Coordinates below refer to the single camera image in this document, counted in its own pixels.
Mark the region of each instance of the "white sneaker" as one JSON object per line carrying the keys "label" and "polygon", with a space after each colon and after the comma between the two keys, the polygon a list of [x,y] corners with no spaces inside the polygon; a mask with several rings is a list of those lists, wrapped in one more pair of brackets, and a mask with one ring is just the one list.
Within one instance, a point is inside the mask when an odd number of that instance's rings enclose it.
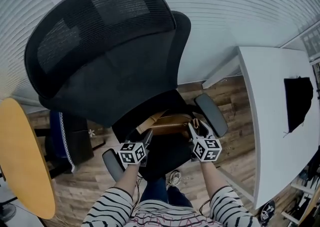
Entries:
{"label": "white sneaker", "polygon": [[174,170],[170,174],[170,180],[168,182],[168,186],[178,186],[181,181],[181,173],[179,170]]}

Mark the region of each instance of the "white desk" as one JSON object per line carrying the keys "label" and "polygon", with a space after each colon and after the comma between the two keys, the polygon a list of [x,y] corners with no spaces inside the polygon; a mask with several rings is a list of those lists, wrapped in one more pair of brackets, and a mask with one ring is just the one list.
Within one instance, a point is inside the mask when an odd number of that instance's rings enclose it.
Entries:
{"label": "white desk", "polygon": [[[257,209],[276,196],[308,164],[319,146],[320,110],[312,67],[304,51],[239,47],[238,55],[221,74],[241,68],[250,101],[256,151],[254,193],[220,168],[227,181],[248,197]],[[303,125],[288,132],[285,78],[310,77],[313,86],[311,107]],[[207,88],[213,77],[203,84]]]}

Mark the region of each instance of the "person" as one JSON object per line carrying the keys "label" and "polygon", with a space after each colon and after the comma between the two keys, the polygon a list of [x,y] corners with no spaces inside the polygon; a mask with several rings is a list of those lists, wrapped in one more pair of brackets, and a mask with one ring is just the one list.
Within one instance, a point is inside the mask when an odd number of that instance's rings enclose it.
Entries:
{"label": "person", "polygon": [[129,165],[114,187],[107,189],[94,203],[82,227],[258,227],[258,220],[244,207],[212,162],[201,162],[205,186],[210,197],[209,218],[195,211],[179,191],[181,174],[147,182],[141,200],[133,212],[133,194],[139,165]]}

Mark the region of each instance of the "striped shirt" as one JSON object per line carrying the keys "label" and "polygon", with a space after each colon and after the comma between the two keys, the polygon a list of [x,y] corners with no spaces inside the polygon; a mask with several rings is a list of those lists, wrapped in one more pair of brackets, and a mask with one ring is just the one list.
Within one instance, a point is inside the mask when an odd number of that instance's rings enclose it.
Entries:
{"label": "striped shirt", "polygon": [[133,199],[124,190],[109,188],[94,203],[82,227],[259,227],[230,186],[220,188],[210,200],[209,217],[192,207],[161,200],[145,200],[133,212]]}

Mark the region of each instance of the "jeans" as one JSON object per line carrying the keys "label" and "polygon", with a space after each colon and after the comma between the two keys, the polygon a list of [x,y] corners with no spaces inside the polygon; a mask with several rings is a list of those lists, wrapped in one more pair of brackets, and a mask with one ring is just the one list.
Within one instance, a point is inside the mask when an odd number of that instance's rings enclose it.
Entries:
{"label": "jeans", "polygon": [[160,200],[173,206],[193,207],[189,199],[177,187],[169,186],[167,190],[164,178],[147,182],[140,202],[146,200]]}

